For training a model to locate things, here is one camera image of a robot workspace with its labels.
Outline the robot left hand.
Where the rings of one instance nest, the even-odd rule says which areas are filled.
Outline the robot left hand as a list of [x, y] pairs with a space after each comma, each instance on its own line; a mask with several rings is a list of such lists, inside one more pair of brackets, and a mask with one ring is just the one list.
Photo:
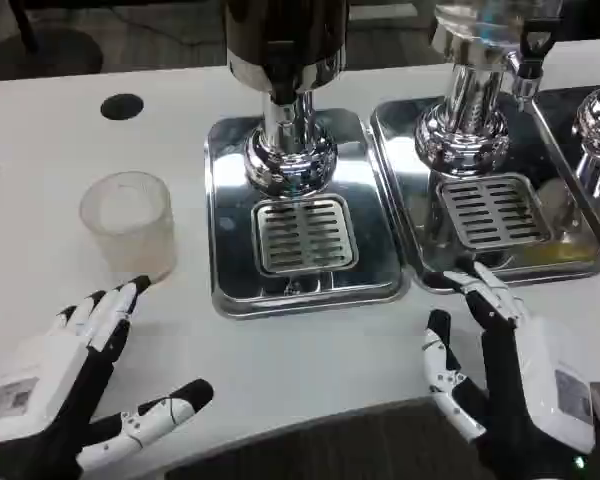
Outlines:
[[212, 385], [173, 392], [94, 419], [151, 280], [98, 290], [20, 343], [0, 367], [0, 479], [79, 479], [167, 436], [206, 407]]

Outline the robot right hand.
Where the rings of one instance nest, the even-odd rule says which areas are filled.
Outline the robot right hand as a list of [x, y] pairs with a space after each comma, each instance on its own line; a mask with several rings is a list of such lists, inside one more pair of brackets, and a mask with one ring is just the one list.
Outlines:
[[551, 323], [478, 261], [425, 281], [462, 295], [482, 329], [485, 388], [451, 349], [450, 313], [430, 312], [422, 352], [439, 411], [498, 479], [576, 478], [595, 446], [591, 388]]

